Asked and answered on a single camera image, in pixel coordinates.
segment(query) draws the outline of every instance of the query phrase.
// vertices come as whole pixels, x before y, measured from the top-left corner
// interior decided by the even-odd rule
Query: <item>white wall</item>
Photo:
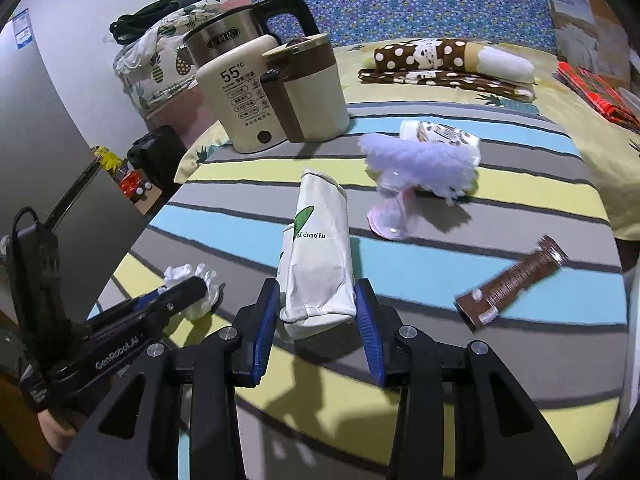
[[[154,1],[22,1],[49,76],[82,136],[120,156],[147,128],[113,73],[120,46],[109,25]]]

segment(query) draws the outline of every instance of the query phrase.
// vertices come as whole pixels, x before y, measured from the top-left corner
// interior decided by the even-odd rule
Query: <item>white paper bag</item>
[[[282,230],[282,250],[278,262],[276,281],[280,286],[280,305],[287,301],[287,278],[289,277],[289,262],[291,260],[291,246],[293,245],[293,224],[289,224]]]
[[[330,176],[309,169],[302,174],[292,236],[280,319],[355,316],[347,195]]]

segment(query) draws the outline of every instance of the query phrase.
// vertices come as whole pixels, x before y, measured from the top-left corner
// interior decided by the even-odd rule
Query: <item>black bag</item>
[[[174,182],[175,172],[187,149],[171,126],[160,126],[133,143],[127,153],[136,170],[170,198],[180,187]]]
[[[143,34],[165,16],[200,0],[158,0],[143,7],[135,14],[123,14],[111,23],[109,31],[119,45],[128,45],[142,38]]]

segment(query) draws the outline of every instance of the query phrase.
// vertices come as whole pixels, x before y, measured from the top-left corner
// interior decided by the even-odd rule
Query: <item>crumpled tissue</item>
[[[193,303],[181,311],[180,315],[189,321],[196,321],[209,312],[211,307],[213,307],[218,300],[220,288],[214,281],[216,277],[215,270],[207,269],[205,264],[199,264],[195,269],[190,264],[186,264],[181,267],[168,267],[164,272],[164,286],[160,287],[158,292],[164,292],[168,288],[183,282],[191,276],[197,276],[204,280],[207,284],[207,293],[200,301]]]

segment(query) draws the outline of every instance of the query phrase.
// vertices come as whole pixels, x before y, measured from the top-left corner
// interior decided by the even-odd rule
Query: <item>kettle handle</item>
[[[304,0],[263,0],[254,4],[254,9],[260,14],[265,26],[272,16],[278,14],[293,14],[305,36],[320,34],[316,20]]]
[[[305,134],[302,132],[287,89],[284,88],[286,71],[285,67],[270,68],[260,76],[260,84],[289,142],[305,142]]]

